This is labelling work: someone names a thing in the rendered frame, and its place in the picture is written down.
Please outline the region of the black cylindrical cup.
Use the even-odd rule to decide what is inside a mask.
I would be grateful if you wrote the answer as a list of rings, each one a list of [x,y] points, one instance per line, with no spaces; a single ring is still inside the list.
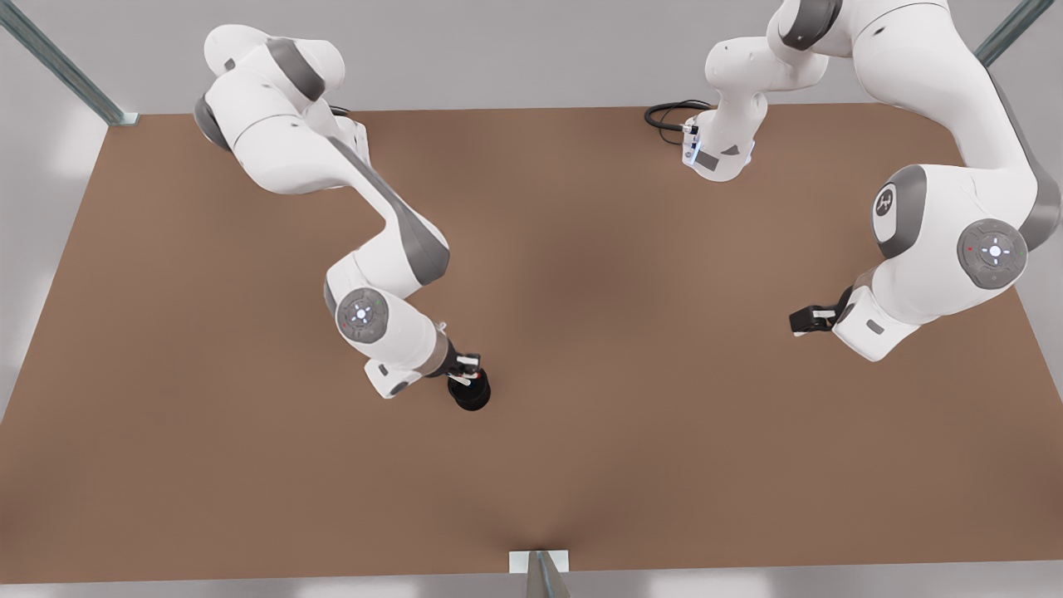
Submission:
[[[449,375],[448,391],[465,411],[478,411],[491,397],[491,386],[485,370],[480,370],[473,378]]]

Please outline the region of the silver frame post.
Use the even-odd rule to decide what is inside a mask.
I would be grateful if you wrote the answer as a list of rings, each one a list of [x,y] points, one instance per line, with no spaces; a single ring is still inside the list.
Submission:
[[[525,598],[572,598],[563,573],[570,570],[568,550],[510,551],[509,573],[527,576]]]
[[[988,37],[983,39],[983,42],[978,46],[973,54],[980,61],[981,65],[986,68],[990,67],[1054,2],[1056,0],[1020,0],[1002,22],[988,34]]]
[[[0,0],[0,25],[109,126],[133,126],[140,114],[122,110],[12,0]]]

